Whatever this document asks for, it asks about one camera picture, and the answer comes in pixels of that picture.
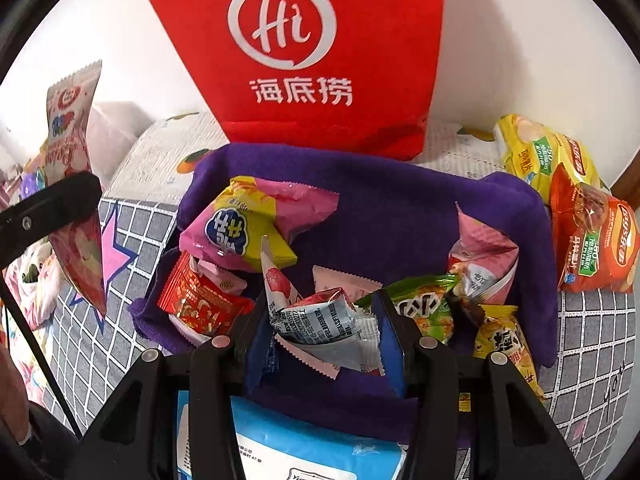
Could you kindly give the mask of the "person's left hand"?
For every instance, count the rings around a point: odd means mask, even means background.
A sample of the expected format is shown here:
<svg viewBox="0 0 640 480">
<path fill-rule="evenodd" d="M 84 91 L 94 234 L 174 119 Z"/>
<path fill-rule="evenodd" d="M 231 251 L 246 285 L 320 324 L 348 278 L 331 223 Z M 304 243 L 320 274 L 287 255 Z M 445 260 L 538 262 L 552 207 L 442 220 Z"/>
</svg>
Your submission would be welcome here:
<svg viewBox="0 0 640 480">
<path fill-rule="evenodd" d="M 14 439 L 23 445 L 32 434 L 29 402 L 23 378 L 4 347 L 0 348 L 0 413 Z"/>
</svg>

